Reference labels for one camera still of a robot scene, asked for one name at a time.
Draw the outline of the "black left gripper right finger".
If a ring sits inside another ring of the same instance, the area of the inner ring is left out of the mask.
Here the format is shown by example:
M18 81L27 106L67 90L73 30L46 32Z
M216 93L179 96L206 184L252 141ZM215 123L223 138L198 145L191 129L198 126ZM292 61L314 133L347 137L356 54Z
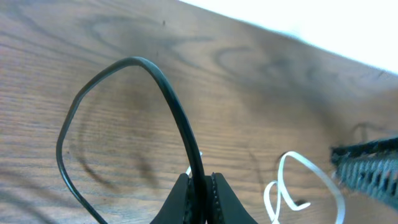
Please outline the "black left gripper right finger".
M212 173L210 184L210 223L257 223L257 221L248 214L221 173Z

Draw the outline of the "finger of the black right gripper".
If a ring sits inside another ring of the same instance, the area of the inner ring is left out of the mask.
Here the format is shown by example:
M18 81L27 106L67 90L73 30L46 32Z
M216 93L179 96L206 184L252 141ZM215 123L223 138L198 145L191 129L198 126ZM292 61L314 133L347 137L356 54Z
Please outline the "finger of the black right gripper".
M330 159L345 187L397 208L397 138L332 147Z

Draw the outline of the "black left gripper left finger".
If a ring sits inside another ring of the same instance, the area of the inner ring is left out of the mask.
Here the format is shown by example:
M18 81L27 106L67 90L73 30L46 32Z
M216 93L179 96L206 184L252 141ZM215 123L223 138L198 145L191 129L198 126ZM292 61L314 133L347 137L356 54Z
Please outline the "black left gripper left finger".
M180 174L162 208L150 224L182 224L187 206L188 186L188 175Z

